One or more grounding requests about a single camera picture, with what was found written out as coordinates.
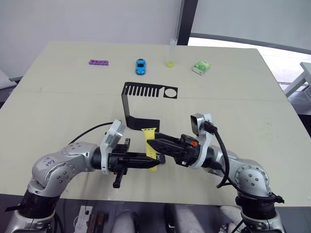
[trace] white label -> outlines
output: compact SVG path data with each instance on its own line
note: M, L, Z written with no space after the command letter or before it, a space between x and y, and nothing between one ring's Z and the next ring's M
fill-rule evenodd
M44 170L44 169L48 169L51 166L53 166L55 163L57 162L57 160L53 157L53 156L47 156L44 157L37 165L36 167L38 168L38 170Z

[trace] green box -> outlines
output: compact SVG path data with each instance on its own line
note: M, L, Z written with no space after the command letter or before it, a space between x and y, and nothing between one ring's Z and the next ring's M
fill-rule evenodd
M199 75L202 75L208 70L209 67L210 67L210 63L204 60L201 60L192 67L192 70L198 73Z

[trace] black metal bracket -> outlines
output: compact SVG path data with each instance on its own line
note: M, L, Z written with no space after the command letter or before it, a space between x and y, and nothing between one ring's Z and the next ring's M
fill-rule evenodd
M164 86L164 85L157 85L157 84L148 84L148 83L133 83L133 82L126 82L124 84L122 90L122 103L123 109L125 114L126 125L132 130L141 130L147 128L156 128L156 132L159 132L160 129L160 120L157 119L144 119L144 118L135 118L130 115L130 108L128 105L128 98L127 95L132 96L141 96L141 97L159 97L159 91L161 88L164 87L164 98L176 99L178 88L173 86ZM176 95L170 97L165 94L166 90L172 89L176 92Z

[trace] white table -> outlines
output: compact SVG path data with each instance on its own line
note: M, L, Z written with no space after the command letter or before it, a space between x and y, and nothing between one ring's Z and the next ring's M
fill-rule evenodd
M193 135L191 114L212 113L227 149L259 162L286 206L311 206L311 140L258 51L178 46L174 68L165 66L166 51L160 45L49 43L0 110L0 192L23 195L39 157L94 125L125 121L122 87L140 82L176 86L178 99L129 97L131 115L160 119L160 131L179 137ZM135 74L138 58L147 62L144 76ZM109 60L109 66L90 66L90 59ZM191 71L200 59L212 64L203 76ZM106 130L82 140L99 145ZM144 152L143 132L128 129L121 143L126 137L130 151ZM113 189L114 179L100 171L80 173L62 197L235 204L234 188L216 188L221 178L169 157L154 173L130 169L120 189Z

